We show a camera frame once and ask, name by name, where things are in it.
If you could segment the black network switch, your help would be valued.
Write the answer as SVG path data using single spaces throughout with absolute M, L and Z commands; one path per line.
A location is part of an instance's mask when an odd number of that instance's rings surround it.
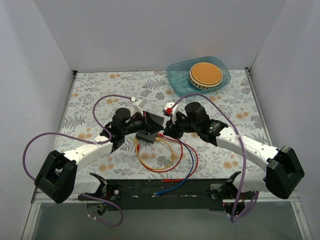
M 135 135 L 138 140 L 153 144 L 156 141 L 157 133 L 148 134 L 145 131 L 138 131 Z

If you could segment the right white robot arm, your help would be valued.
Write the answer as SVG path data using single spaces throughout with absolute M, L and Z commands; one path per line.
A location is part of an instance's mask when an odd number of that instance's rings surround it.
M 164 135 L 179 140 L 185 133 L 196 133 L 202 141 L 244 156 L 261 169 L 244 176 L 233 173 L 217 192 L 237 199 L 246 192 L 269 191 L 286 200 L 305 176 L 293 148 L 277 148 L 240 136 L 226 123 L 211 119 L 198 102 L 187 104 L 184 110 L 180 112 L 173 102 L 165 104 L 163 113 L 170 119 Z

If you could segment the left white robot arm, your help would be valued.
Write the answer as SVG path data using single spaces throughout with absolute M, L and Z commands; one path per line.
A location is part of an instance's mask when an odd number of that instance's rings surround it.
M 66 152 L 53 150 L 44 161 L 35 186 L 60 204 L 73 194 L 89 194 L 95 200 L 107 194 L 107 180 L 96 173 L 78 176 L 77 173 L 93 161 L 116 151 L 125 137 L 137 132 L 153 135 L 163 130 L 164 118 L 147 111 L 131 114 L 127 108 L 115 111 L 109 122 L 93 141 Z

